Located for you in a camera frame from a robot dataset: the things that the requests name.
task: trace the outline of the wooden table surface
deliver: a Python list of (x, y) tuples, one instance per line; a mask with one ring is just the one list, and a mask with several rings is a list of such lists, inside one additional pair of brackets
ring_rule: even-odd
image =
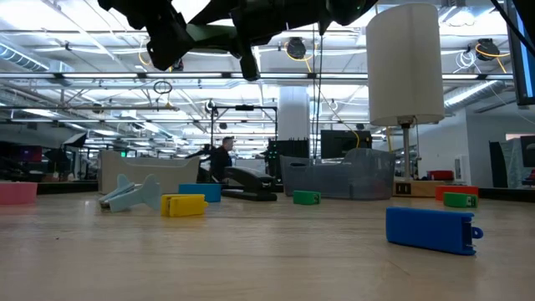
[(463, 257), (386, 242), (385, 208), (444, 209), (429, 199), (226, 199), (163, 218), (96, 198), (0, 207), (0, 300), (535, 300), (530, 203), (481, 201), (485, 237)]

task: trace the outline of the toy block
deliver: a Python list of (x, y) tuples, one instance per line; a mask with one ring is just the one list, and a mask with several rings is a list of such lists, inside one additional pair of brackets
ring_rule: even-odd
[(221, 201), (221, 184), (180, 184), (180, 195), (204, 195), (205, 202)]
[(37, 198), (37, 183), (0, 183), (0, 205), (33, 204)]
[(170, 194), (170, 195), (163, 195), (161, 196), (161, 215), (163, 217), (168, 217), (169, 216), (169, 202), (172, 198), (174, 197), (182, 197), (182, 196), (200, 196), (202, 197), (202, 199), (204, 200), (204, 195), (179, 195), (179, 194)]
[(165, 195), (161, 198), (163, 217), (188, 217), (204, 214), (208, 203), (203, 195)]
[(444, 201), (444, 193), (454, 192), (454, 193), (466, 193), (469, 195), (474, 195), (479, 197), (479, 188), (476, 186), (438, 186), (435, 189), (435, 198), (437, 201)]
[(293, 203), (298, 205), (319, 205), (321, 193), (313, 191), (294, 191)]
[(470, 212), (442, 212), (414, 208), (386, 209), (386, 239), (410, 247), (474, 255), (472, 239), (483, 237), (483, 231), (471, 226)]
[(108, 200), (112, 212), (121, 212), (137, 204), (145, 203), (154, 210), (160, 210), (161, 188), (155, 175), (148, 175), (140, 189), (126, 192)]
[(444, 205), (455, 208), (477, 208), (478, 197), (465, 193), (444, 193)]

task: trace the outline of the person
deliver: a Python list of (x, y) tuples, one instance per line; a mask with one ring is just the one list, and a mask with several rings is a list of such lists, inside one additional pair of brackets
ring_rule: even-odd
[(225, 177), (225, 167), (232, 166), (232, 159), (228, 155), (234, 147), (234, 138), (223, 138), (223, 144), (216, 148), (210, 156), (210, 173), (218, 181), (222, 181)]

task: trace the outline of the small wooden box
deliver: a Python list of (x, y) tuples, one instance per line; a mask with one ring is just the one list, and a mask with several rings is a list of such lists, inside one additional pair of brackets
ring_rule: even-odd
[(394, 181), (394, 196), (398, 197), (432, 197), (438, 186), (445, 185), (443, 181)]

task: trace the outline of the gray plastic bin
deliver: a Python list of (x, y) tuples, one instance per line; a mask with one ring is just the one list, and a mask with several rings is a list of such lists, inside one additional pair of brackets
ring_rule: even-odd
[(388, 200), (394, 186), (395, 155), (353, 149), (340, 163), (281, 156), (284, 192), (317, 191), (322, 197)]

